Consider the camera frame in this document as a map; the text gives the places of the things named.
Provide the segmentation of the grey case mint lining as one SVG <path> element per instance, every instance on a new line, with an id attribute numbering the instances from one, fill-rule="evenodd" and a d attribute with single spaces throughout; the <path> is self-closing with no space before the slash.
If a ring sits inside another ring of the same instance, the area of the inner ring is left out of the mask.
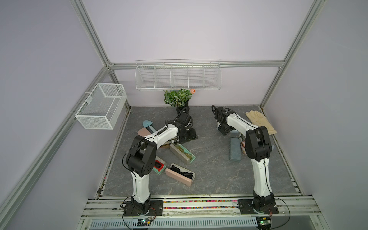
<path id="1" fill-rule="evenodd" d="M 189 159 L 176 147 L 176 145 L 173 145 L 173 144 L 170 145 L 171 152 L 185 164 L 191 164 L 194 160 L 190 162 Z"/>

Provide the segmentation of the mint case blue glasses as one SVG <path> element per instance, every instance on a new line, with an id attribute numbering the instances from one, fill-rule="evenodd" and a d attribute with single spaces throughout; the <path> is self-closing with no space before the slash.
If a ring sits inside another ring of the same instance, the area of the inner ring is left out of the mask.
<path id="1" fill-rule="evenodd" d="M 230 139 L 230 160 L 239 162 L 241 160 L 241 141 L 238 138 Z"/>

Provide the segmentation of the pink hard glasses case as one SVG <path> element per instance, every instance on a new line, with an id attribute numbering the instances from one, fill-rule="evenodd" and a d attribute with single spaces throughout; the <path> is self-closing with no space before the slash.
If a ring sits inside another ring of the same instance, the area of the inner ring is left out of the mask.
<path id="1" fill-rule="evenodd" d="M 143 127 L 141 128 L 138 132 L 137 132 L 138 135 L 142 136 L 142 137 L 145 137 L 145 136 L 148 136 L 148 135 L 151 135 L 150 131 Z"/>

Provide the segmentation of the plaid beige glasses case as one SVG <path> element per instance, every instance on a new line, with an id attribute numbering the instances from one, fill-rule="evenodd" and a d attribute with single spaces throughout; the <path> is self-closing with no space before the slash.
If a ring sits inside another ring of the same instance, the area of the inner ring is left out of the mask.
<path id="1" fill-rule="evenodd" d="M 176 144 L 176 141 L 174 141 L 174 140 L 172 140 L 172 141 L 167 141 L 167 142 L 165 142 L 162 146 L 160 146 L 160 148 L 163 148 L 163 149 L 164 149 L 164 148 L 169 148 L 171 144 L 175 145 L 175 144 Z"/>

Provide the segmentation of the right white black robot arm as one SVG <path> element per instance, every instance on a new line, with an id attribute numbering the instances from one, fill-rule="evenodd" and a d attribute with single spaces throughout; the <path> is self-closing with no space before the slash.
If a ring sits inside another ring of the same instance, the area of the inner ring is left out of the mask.
<path id="1" fill-rule="evenodd" d="M 211 110 L 222 135 L 237 130 L 245 137 L 245 153 L 251 159 L 254 172 L 253 209 L 259 214 L 270 211 L 276 203 L 269 178 L 272 145 L 267 128 L 246 121 L 229 108 L 212 105 Z"/>

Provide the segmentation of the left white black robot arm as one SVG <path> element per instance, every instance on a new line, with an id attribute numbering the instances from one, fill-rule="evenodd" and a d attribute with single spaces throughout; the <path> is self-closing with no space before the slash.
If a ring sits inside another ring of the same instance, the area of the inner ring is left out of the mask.
<path id="1" fill-rule="evenodd" d="M 154 168 L 157 149 L 170 140 L 186 143 L 197 139 L 193 119 L 184 108 L 179 115 L 152 134 L 137 135 L 126 153 L 127 169 L 133 178 L 131 204 L 139 214 L 146 214 L 150 206 L 149 175 Z"/>

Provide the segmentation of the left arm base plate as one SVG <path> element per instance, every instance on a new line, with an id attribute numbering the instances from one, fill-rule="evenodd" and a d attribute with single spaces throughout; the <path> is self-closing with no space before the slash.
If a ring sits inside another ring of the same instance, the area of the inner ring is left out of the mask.
<path id="1" fill-rule="evenodd" d="M 138 217 L 138 216 L 161 216 L 163 214 L 162 200 L 148 200 L 141 204 L 135 200 L 124 202 L 123 208 L 124 217 Z"/>

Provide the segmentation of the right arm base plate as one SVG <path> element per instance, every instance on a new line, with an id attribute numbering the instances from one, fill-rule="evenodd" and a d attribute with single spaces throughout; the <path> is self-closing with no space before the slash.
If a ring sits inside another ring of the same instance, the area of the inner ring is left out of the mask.
<path id="1" fill-rule="evenodd" d="M 278 214 L 279 209 L 273 198 L 271 199 L 239 199 L 236 207 L 242 215 L 260 214 L 273 215 Z"/>

